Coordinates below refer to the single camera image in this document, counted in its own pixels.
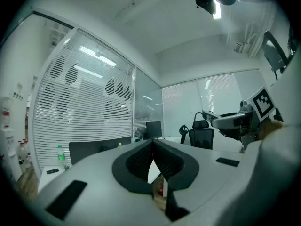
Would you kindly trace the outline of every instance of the glass partition wall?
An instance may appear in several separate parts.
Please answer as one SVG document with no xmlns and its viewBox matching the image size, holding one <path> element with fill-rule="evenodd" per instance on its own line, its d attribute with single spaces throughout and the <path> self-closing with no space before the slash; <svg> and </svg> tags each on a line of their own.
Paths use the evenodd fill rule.
<svg viewBox="0 0 301 226">
<path fill-rule="evenodd" d="M 146 122 L 160 121 L 163 130 L 163 107 L 161 87 L 141 70 L 136 71 L 134 137 L 146 138 Z"/>
</svg>

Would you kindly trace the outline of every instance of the black office chair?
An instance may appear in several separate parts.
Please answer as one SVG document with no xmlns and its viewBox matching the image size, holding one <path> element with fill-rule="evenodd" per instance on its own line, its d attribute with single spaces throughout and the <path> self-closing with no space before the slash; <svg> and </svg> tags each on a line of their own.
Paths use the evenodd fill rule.
<svg viewBox="0 0 301 226">
<path fill-rule="evenodd" d="M 214 130 L 208 127 L 207 121 L 193 122 L 193 129 L 189 131 L 191 146 L 212 150 Z"/>
<path fill-rule="evenodd" d="M 185 138 L 186 138 L 186 134 L 188 133 L 189 129 L 186 125 L 182 125 L 179 129 L 179 133 L 182 135 L 181 136 L 181 144 L 184 144 Z"/>
</svg>

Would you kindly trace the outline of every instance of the plastic bottle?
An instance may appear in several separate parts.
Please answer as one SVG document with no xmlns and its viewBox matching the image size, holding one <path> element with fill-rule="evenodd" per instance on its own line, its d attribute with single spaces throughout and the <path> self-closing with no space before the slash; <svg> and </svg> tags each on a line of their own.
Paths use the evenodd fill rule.
<svg viewBox="0 0 301 226">
<path fill-rule="evenodd" d="M 29 162 L 28 156 L 26 156 L 25 167 L 26 167 L 26 168 L 29 168 L 29 167 L 30 167 L 30 162 Z"/>
<path fill-rule="evenodd" d="M 27 155 L 28 155 L 30 153 L 30 150 L 29 150 L 29 146 L 28 146 L 28 140 L 25 140 L 25 139 L 24 139 L 24 148 L 26 149 Z"/>
<path fill-rule="evenodd" d="M 30 155 L 30 153 L 28 153 L 27 158 L 28 158 L 28 161 L 29 161 L 29 162 L 32 162 L 32 156 Z"/>
<path fill-rule="evenodd" d="M 65 166 L 65 153 L 64 153 L 61 145 L 58 146 L 57 154 L 58 154 L 58 160 L 60 162 L 60 165 L 61 165 L 62 168 L 64 168 L 64 166 Z"/>
<path fill-rule="evenodd" d="M 26 162 L 26 156 L 27 156 L 27 153 L 24 148 L 24 143 L 20 143 L 19 157 L 24 163 Z"/>
</svg>

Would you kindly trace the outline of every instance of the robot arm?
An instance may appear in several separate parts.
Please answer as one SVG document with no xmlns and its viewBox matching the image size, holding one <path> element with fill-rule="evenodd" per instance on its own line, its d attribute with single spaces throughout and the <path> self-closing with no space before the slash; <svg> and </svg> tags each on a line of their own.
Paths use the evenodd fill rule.
<svg viewBox="0 0 301 226">
<path fill-rule="evenodd" d="M 203 111 L 203 117 L 225 137 L 241 141 L 246 149 L 249 143 L 259 139 L 261 126 L 274 109 L 267 89 L 262 87 L 249 99 L 240 102 L 239 112 L 217 115 Z"/>
</svg>

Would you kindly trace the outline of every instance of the cable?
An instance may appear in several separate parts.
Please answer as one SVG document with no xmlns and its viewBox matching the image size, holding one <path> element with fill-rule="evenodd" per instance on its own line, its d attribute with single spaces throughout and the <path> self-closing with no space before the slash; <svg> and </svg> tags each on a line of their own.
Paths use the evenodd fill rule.
<svg viewBox="0 0 301 226">
<path fill-rule="evenodd" d="M 194 144 L 196 142 L 196 116 L 199 113 L 203 116 L 203 113 L 201 113 L 201 112 L 196 112 L 196 114 L 194 115 L 194 122 L 193 122 L 194 123 L 194 129 L 193 129 L 193 135 L 194 135 L 194 137 L 193 137 L 193 146 L 194 146 Z"/>
<path fill-rule="evenodd" d="M 276 71 L 274 71 L 274 74 L 275 74 L 275 76 L 276 76 L 276 80 L 278 80 L 278 77 L 277 77 Z"/>
</svg>

